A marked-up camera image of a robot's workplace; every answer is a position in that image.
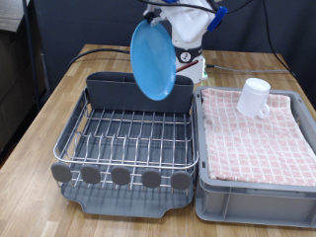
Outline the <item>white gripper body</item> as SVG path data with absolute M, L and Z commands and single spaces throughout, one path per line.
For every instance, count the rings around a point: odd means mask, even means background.
M 161 10 L 172 26 L 174 42 L 201 41 L 215 17 L 206 1 L 180 1 L 180 6 L 162 6 Z

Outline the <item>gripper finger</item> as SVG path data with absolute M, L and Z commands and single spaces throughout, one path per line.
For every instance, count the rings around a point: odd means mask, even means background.
M 163 21 L 162 17 L 156 10 L 145 10 L 143 12 L 143 17 L 151 27 L 154 27 Z

